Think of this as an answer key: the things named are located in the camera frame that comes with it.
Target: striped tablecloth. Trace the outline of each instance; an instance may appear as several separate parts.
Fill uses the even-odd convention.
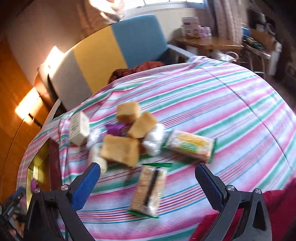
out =
[[[209,169],[238,190],[281,189],[295,176],[296,116],[263,79],[235,64],[196,56],[121,78],[72,111],[56,118],[29,145],[18,173],[25,187],[27,168],[49,138],[60,146],[63,183],[86,168],[88,151],[68,141],[70,117],[83,110],[90,129],[106,132],[116,123],[116,106],[137,101],[167,130],[218,138]],[[142,163],[171,162],[159,219],[126,213]],[[109,167],[77,214],[96,240],[188,240],[206,214],[213,213],[195,176],[195,161],[168,150],[142,156],[135,169]]]

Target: wooden desk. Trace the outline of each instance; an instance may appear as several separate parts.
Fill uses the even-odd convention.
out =
[[[207,56],[209,56],[210,50],[213,50],[213,49],[240,50],[244,48],[243,45],[236,44],[231,40],[220,38],[220,37],[203,37],[198,39],[197,38],[188,39],[186,37],[178,37],[178,38],[175,38],[175,41],[181,45],[188,45],[201,50],[205,50],[207,53]]]

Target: bolt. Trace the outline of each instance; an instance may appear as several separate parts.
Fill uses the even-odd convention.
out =
[[[235,187],[233,185],[228,185],[226,188],[230,192],[233,192],[235,190]]]
[[[67,191],[68,189],[69,189],[69,186],[68,185],[61,186],[61,190],[62,191]]]
[[[34,193],[40,193],[40,188],[36,188],[36,189],[34,190]]]
[[[262,191],[259,188],[255,188],[255,193],[262,194]]]

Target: open box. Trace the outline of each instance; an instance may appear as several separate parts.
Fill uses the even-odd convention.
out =
[[[43,191],[57,190],[62,186],[59,164],[59,145],[48,139],[33,158],[27,170],[27,208],[32,198],[31,181],[36,179],[37,187]]]

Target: red fabric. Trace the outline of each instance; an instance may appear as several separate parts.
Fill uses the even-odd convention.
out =
[[[296,179],[284,190],[268,191],[263,194],[271,221],[272,240],[280,241],[296,218]],[[223,241],[231,240],[239,222],[242,209],[238,210]],[[195,230],[190,241],[199,241],[206,234],[218,214],[207,215]]]
[[[112,73],[108,84],[112,83],[114,80],[117,80],[121,77],[130,75],[130,74],[134,74],[134,73],[138,73],[138,72],[141,72],[144,70],[161,67],[161,66],[164,66],[164,64],[162,62],[147,61],[147,62],[144,62],[144,63],[134,67],[133,69],[117,69]]]

